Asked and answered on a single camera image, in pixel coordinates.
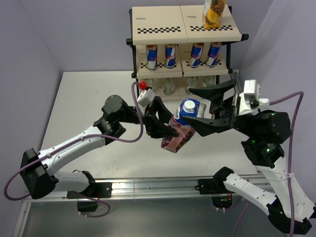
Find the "blue carton maroon side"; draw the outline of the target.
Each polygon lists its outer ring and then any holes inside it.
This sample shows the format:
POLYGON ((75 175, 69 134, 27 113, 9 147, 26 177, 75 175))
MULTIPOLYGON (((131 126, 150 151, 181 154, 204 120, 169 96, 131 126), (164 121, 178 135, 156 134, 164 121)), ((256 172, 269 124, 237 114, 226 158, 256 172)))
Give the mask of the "blue carton maroon side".
POLYGON ((196 133, 196 130, 184 120, 184 116, 204 118, 205 110, 206 104, 198 100, 189 97, 183 100, 168 122, 168 127, 175 130, 178 137, 163 138, 161 148, 177 153, 196 133))

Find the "clear bottle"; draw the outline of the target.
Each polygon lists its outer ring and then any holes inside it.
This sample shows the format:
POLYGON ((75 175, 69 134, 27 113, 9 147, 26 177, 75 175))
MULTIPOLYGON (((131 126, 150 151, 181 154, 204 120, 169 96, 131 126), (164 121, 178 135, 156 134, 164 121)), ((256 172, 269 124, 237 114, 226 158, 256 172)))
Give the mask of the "clear bottle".
POLYGON ((202 77, 202 87, 209 87, 213 86, 216 83, 216 76, 211 75, 211 76, 203 76, 202 77))
POLYGON ((154 79, 143 79, 143 81, 147 84, 148 87, 154 88, 154 79))
POLYGON ((188 95, 191 95, 192 93, 189 91, 190 88, 195 88, 198 84, 198 78, 193 77, 186 77, 186 86, 185 86, 185 92, 188 95))
POLYGON ((172 95, 174 93, 174 78, 164 78, 162 82, 162 91, 165 95, 172 95))

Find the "energy drink can hidden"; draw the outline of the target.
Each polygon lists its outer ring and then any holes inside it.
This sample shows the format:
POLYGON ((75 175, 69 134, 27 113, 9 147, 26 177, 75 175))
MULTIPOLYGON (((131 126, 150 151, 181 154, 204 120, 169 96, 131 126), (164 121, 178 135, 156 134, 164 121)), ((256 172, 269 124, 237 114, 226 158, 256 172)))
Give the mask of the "energy drink can hidden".
POLYGON ((214 67, 217 62, 217 58, 222 46, 221 42, 212 42, 207 53, 206 65, 210 68, 214 67))

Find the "energy drink can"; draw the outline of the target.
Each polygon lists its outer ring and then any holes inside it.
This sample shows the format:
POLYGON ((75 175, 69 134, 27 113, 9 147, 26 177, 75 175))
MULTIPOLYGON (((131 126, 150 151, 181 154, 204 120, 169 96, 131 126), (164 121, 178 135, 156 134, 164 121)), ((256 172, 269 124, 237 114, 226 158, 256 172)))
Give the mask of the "energy drink can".
POLYGON ((176 44, 165 45, 165 66, 174 68, 176 64, 176 44))
POLYGON ((203 48, 204 48, 203 42, 193 43, 192 50, 191 50, 191 58, 189 60, 189 65, 192 68, 197 68, 199 66, 203 48))
POLYGON ((154 71, 157 69, 158 46, 156 44, 146 45, 147 69, 154 71))

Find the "blue carton yellow side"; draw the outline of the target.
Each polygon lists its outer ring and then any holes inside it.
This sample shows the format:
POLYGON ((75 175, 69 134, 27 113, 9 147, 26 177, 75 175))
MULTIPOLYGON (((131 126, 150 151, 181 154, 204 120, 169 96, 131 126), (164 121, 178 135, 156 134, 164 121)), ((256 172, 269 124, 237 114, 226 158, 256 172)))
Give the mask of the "blue carton yellow side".
POLYGON ((205 0, 202 14, 202 23, 206 29, 219 28, 226 0, 205 0))

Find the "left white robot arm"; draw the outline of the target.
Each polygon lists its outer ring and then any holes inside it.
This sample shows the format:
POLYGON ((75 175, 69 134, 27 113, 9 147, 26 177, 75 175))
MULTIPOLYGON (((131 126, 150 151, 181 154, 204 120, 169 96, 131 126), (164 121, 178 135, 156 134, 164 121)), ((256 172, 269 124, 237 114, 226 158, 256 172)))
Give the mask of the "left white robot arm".
POLYGON ((76 197, 91 197, 97 193, 96 181, 88 171, 71 173, 62 172, 61 168, 117 140, 126 131, 123 122, 139 124, 141 132, 151 138, 178 136, 167 126, 172 114, 158 96, 146 107, 145 114, 118 95, 108 97, 101 110, 102 117, 81 134, 46 150, 28 149, 23 153, 20 175, 32 199, 40 199, 53 191, 68 191, 76 197))

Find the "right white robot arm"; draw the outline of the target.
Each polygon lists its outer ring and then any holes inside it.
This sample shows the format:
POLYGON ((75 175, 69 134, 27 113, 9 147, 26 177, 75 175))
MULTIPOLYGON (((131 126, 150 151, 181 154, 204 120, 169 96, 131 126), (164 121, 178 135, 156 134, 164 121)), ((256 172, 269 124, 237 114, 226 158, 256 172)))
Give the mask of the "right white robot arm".
POLYGON ((286 112, 269 110, 268 99, 261 98, 260 85, 255 80, 244 83, 242 93, 228 99, 226 91, 235 87, 231 79, 210 87, 192 88, 191 93, 210 101, 213 119, 184 116, 184 120, 204 137, 230 129, 246 135, 242 142, 251 163, 268 180, 273 191, 267 192, 241 178, 228 167, 222 167, 210 179, 200 179, 196 190, 200 194, 236 193, 260 208, 272 225, 289 236, 304 235, 316 216, 316 205, 311 201, 290 170, 290 156, 281 145, 293 139, 295 120, 286 112))

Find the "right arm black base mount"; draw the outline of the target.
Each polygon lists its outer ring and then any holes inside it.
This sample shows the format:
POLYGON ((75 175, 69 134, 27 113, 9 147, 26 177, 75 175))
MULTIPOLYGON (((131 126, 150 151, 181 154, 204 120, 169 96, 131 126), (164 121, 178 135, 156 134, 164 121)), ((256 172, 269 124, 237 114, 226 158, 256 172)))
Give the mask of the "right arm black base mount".
POLYGON ((211 194, 226 194, 226 189, 223 181, 218 179, 198 179, 198 184, 195 186, 195 190, 199 191, 200 195, 211 195, 211 194))

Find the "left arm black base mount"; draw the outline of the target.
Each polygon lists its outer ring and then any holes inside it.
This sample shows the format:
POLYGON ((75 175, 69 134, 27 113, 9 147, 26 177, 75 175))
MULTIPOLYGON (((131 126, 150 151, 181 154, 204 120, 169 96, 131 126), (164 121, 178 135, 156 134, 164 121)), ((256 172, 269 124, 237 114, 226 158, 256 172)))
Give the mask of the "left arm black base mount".
POLYGON ((111 182, 83 184, 74 190, 67 191, 67 199, 77 198, 110 198, 112 193, 111 182))

